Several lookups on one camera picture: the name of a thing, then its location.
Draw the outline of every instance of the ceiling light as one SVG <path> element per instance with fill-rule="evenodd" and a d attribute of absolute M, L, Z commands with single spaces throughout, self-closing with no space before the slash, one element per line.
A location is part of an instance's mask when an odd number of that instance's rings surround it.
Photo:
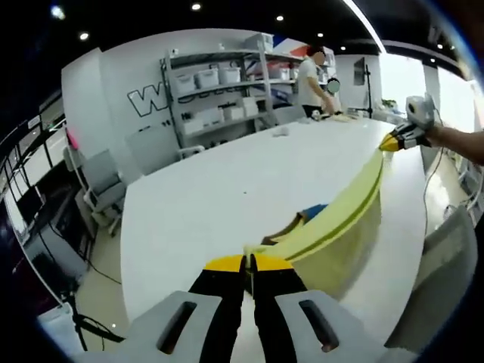
<path fill-rule="evenodd" d="M 66 14 L 64 14 L 62 8 L 57 5 L 51 7 L 51 15 L 59 20 L 64 20 L 66 18 Z"/>
<path fill-rule="evenodd" d="M 356 15 L 356 17 L 363 23 L 363 26 L 366 28 L 366 30 L 370 33 L 371 38 L 377 43 L 378 48 L 383 54 L 386 54 L 386 49 L 383 46 L 383 43 L 378 36 L 377 32 L 371 25 L 371 23 L 368 21 L 366 16 L 361 12 L 360 8 L 355 4 L 353 0 L 343 0 L 343 2 L 346 4 L 348 8 L 351 9 L 351 11 Z"/>
<path fill-rule="evenodd" d="M 89 38 L 89 33 L 87 32 L 82 32 L 79 34 L 79 39 L 81 39 L 83 42 Z"/>

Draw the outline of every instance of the metal shelving unit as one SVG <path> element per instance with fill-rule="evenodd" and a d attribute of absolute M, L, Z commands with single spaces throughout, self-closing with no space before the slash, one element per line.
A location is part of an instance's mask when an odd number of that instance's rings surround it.
<path fill-rule="evenodd" d="M 188 92 L 186 94 L 180 95 L 178 93 L 178 89 L 175 86 L 175 72 L 174 70 L 181 69 L 183 67 L 192 67 L 201 64 L 213 64 L 213 63 L 220 63 L 220 62 L 228 62 L 228 61 L 235 61 L 237 62 L 237 66 L 240 67 L 240 77 L 241 81 L 235 84 L 229 85 L 217 85 L 211 88 L 205 89 L 197 89 L 192 92 Z M 245 61 L 258 61 L 261 64 L 262 69 L 262 76 L 261 80 L 256 81 L 249 81 L 245 72 Z M 207 132 L 214 132 L 219 129 L 223 129 L 225 127 L 229 127 L 232 125 L 237 125 L 240 123 L 244 123 L 250 120 L 255 119 L 264 119 L 268 120 L 268 123 L 271 125 L 275 124 L 275 116 L 273 111 L 272 105 L 272 96 L 271 96 L 271 85 L 276 84 L 288 84 L 294 85 L 295 81 L 282 81 L 277 79 L 269 79 L 268 76 L 268 68 L 267 62 L 268 61 L 280 61 L 280 62 L 288 62 L 291 64 L 298 64 L 303 61 L 302 57 L 294 57 L 290 54 L 278 54 L 278 53 L 268 53 L 265 52 L 262 45 L 259 46 L 259 50 L 250 50 L 250 49 L 239 49 L 239 50 L 223 50 L 223 51 L 208 51 L 203 53 L 193 53 L 193 54 L 180 54 L 176 56 L 170 56 L 169 52 L 166 52 L 166 55 L 163 59 L 160 60 L 161 64 L 161 73 L 163 77 L 163 84 L 165 87 L 165 92 L 167 95 L 169 111 L 171 113 L 175 131 L 178 137 L 178 142 L 181 147 L 187 147 L 188 141 L 191 138 L 196 136 L 200 136 L 206 134 Z M 255 116 L 245 117 L 243 119 L 237 119 L 233 121 L 227 121 L 224 123 L 220 123 L 218 125 L 206 127 L 199 132 L 194 132 L 191 134 L 186 135 L 184 129 L 184 123 L 182 119 L 182 109 L 179 104 L 179 100 L 189 97 L 196 97 L 198 95 L 205 95 L 207 93 L 213 92 L 216 94 L 218 91 L 222 91 L 228 88 L 241 88 L 241 91 L 244 96 L 247 96 L 248 88 L 263 85 L 264 86 L 264 99 L 265 99 L 265 112 L 261 112 Z"/>

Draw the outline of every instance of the floor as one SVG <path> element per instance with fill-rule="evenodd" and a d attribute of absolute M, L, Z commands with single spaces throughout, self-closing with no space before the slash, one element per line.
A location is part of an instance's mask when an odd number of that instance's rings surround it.
<path fill-rule="evenodd" d="M 427 177 L 433 173 L 437 160 L 430 167 Z M 447 205 L 457 206 L 467 199 L 467 195 L 458 184 L 458 174 L 453 162 L 444 156 L 429 181 L 427 194 L 427 233 L 437 229 L 444 221 Z M 120 230 L 111 237 L 105 230 L 100 230 L 92 253 L 92 263 L 103 273 L 120 280 L 119 270 Z M 115 334 L 125 336 L 129 323 L 123 303 L 122 287 L 95 270 L 85 276 L 77 293 L 77 307 L 81 314 L 87 315 L 111 329 Z M 89 351 L 99 352 L 103 342 L 100 337 L 84 332 Z M 105 350 L 112 351 L 116 343 L 104 341 Z"/>

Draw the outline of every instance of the white table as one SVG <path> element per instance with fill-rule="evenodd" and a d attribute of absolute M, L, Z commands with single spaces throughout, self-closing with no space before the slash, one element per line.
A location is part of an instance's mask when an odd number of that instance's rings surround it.
<path fill-rule="evenodd" d="M 188 290 L 211 259 L 280 231 L 295 213 L 330 203 L 393 126 L 291 123 L 223 144 L 128 187 L 121 273 L 132 321 L 174 290 Z M 415 147 L 392 156 L 381 186 L 382 220 L 367 264 L 341 303 L 385 343 L 411 294 L 424 245 L 424 170 Z M 232 361 L 261 361 L 253 306 L 243 304 Z"/>

